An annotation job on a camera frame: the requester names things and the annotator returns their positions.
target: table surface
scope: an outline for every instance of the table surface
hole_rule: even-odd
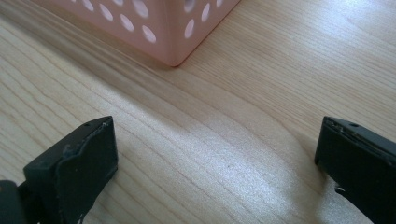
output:
[[[120,167],[85,223],[370,223],[313,159],[323,116],[396,141],[395,21],[389,0],[245,0],[169,68],[0,1],[0,178],[112,115]]]

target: basket hole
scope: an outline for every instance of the basket hole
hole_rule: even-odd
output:
[[[155,34],[147,27],[147,26],[142,26],[143,29],[143,34],[145,35],[145,38],[151,42],[151,43],[155,43],[157,42],[157,37],[155,36]]]
[[[119,7],[122,7],[123,5],[123,0],[113,0],[113,2]]]
[[[122,23],[123,27],[127,31],[132,32],[134,30],[134,25],[126,16],[124,16],[123,14],[120,14],[120,19],[121,19],[121,23]]]
[[[202,21],[207,21],[207,19],[209,18],[209,12],[210,12],[210,3],[206,4],[206,6],[204,7],[204,11],[202,11],[202,17],[201,17]]]
[[[216,1],[216,6],[217,7],[221,7],[221,5],[223,4],[224,0],[217,0]]]
[[[195,0],[184,0],[184,10],[186,12],[191,12],[195,6]]]
[[[195,25],[194,20],[190,20],[189,23],[187,24],[186,30],[184,31],[184,37],[186,37],[186,39],[190,38],[192,36],[192,33],[194,33],[194,25]]]
[[[143,0],[133,0],[134,1],[134,9],[137,14],[143,18],[147,18],[149,16],[149,10]]]
[[[110,10],[102,4],[99,4],[100,9],[102,10],[102,15],[108,20],[113,21],[113,15],[111,14]]]
[[[93,4],[90,0],[82,0],[82,5],[87,8],[89,11],[94,11]]]

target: pink plastic basket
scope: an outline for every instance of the pink plastic basket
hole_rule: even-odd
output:
[[[181,64],[240,0],[41,0],[171,66]]]

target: black plastic object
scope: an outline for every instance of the black plastic object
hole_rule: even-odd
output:
[[[113,118],[79,126],[23,168],[20,186],[0,181],[0,223],[82,222],[117,164]]]
[[[396,223],[396,144],[358,124],[325,117],[315,163],[374,223]]]

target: wooden table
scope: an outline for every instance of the wooden table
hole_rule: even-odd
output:
[[[245,0],[169,68],[2,0],[0,178],[112,115],[120,169],[85,223],[370,223],[313,158],[326,115],[396,141],[395,21],[389,0]]]

